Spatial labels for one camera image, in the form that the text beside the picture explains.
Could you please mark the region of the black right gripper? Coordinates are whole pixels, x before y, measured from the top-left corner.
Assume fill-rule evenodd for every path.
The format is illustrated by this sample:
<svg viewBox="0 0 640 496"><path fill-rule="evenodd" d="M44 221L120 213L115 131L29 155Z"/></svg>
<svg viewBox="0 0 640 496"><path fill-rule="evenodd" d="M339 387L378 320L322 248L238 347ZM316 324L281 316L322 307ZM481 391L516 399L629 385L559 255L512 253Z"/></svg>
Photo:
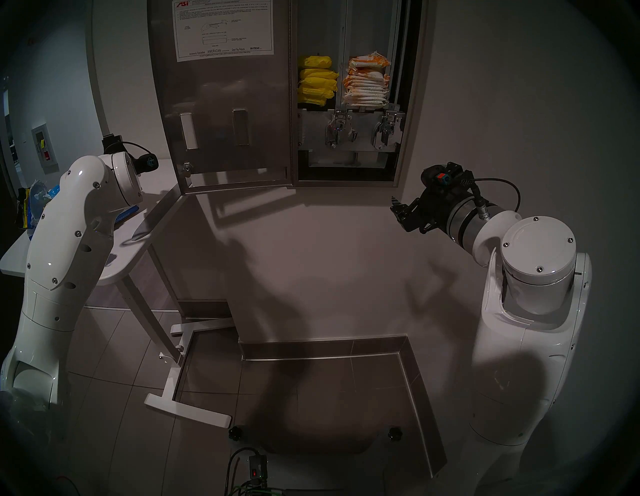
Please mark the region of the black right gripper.
<svg viewBox="0 0 640 496"><path fill-rule="evenodd" d="M390 210L406 232L417 229L421 234L434 229L447 232L449 216L463 200L462 190L424 190L419 198L415 198L408 205L401 203L396 197L391 197Z"/></svg>

